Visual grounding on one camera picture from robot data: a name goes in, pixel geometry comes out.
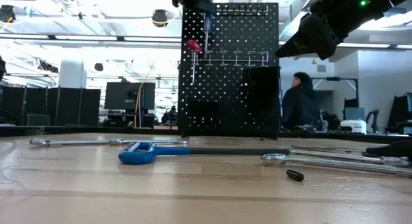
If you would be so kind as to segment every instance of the person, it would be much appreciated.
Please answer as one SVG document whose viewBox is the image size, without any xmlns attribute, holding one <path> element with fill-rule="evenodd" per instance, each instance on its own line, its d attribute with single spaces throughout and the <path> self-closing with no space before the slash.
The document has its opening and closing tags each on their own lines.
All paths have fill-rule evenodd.
<svg viewBox="0 0 412 224">
<path fill-rule="evenodd" d="M 319 117 L 312 80 L 307 73 L 297 72 L 282 101 L 282 124 L 292 130 L 295 126 L 313 129 Z"/>
</svg>

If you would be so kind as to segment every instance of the cable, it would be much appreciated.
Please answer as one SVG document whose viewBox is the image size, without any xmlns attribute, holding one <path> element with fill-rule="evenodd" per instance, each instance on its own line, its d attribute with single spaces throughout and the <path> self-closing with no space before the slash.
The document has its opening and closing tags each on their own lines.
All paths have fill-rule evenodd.
<svg viewBox="0 0 412 224">
<path fill-rule="evenodd" d="M 12 20 L 13 20 L 13 17 L 8 18 L 6 24 L 5 24 L 5 25 L 3 26 L 3 28 L 0 30 L 0 33 L 2 33 L 3 31 L 6 30 L 8 24 L 10 24 L 10 22 L 12 22 Z"/>
<path fill-rule="evenodd" d="M 155 60 L 153 60 L 152 66 L 150 67 L 150 70 L 149 70 L 149 73 L 147 73 L 146 78 L 143 80 L 143 82 L 142 82 L 142 84 L 140 85 L 139 90 L 138 90 L 138 92 L 137 92 L 137 100 L 136 100 L 136 108 L 135 108 L 135 123 L 134 123 L 135 129 L 137 128 L 137 124 L 136 124 L 137 115 L 136 115 L 136 113 L 137 113 L 137 109 L 139 108 L 140 94 L 141 94 L 141 92 L 142 92 L 143 84 L 146 82 L 147 78 L 149 77 L 150 72 L 152 71 L 154 64 L 155 64 Z M 141 125 L 141 123 L 142 123 L 142 117 L 141 117 L 141 115 L 140 115 L 140 108 L 139 108 L 139 123 L 140 123 L 139 128 L 141 128 L 141 127 L 142 127 L 142 125 Z"/>
</svg>

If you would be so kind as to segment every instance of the black hair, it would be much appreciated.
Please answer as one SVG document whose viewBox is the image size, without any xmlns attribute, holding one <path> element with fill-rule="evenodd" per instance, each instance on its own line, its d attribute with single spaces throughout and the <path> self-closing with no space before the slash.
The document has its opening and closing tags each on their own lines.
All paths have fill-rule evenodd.
<svg viewBox="0 0 412 224">
<path fill-rule="evenodd" d="M 297 72 L 294 74 L 295 78 L 299 78 L 303 84 L 310 82 L 310 76 L 305 72 Z"/>
</svg>

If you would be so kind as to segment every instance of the wooden tabletop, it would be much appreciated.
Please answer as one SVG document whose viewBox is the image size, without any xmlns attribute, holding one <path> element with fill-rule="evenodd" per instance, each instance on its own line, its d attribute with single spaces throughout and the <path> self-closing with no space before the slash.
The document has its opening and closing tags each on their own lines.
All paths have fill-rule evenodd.
<svg viewBox="0 0 412 224">
<path fill-rule="evenodd" d="M 178 136 L 73 134 L 56 140 L 176 139 Z M 164 156 L 123 165 L 124 147 L 30 147 L 0 138 L 2 224 L 410 223 L 412 179 L 290 164 L 259 156 Z M 338 140 L 192 137 L 191 147 L 291 144 L 364 149 Z M 295 182 L 287 169 L 305 175 Z"/>
</svg>

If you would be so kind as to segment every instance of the wall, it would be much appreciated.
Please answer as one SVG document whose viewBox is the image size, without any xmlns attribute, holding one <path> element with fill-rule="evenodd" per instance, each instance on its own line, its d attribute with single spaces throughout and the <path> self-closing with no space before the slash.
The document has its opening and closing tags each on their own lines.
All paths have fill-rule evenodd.
<svg viewBox="0 0 412 224">
<path fill-rule="evenodd" d="M 311 77 L 333 77 L 335 75 L 334 63 L 329 62 L 329 60 L 321 61 L 316 58 L 317 64 L 326 65 L 326 72 L 317 72 L 317 65 L 312 64 L 313 58 L 302 57 L 295 60 L 292 57 L 280 59 L 281 68 L 281 87 L 283 95 L 292 86 L 293 74 L 299 71 L 303 71 Z M 331 82 L 322 81 L 317 87 L 317 90 L 334 90 L 335 86 Z"/>
<path fill-rule="evenodd" d="M 358 51 L 358 58 L 360 106 L 379 109 L 378 127 L 386 127 L 393 97 L 412 92 L 412 51 Z"/>
<path fill-rule="evenodd" d="M 341 60 L 335 62 L 335 76 L 341 78 L 359 78 L 358 53 L 353 52 Z M 335 90 L 333 91 L 333 113 L 339 119 L 343 119 L 344 99 L 356 97 L 356 91 L 344 80 L 334 82 Z"/>
</svg>

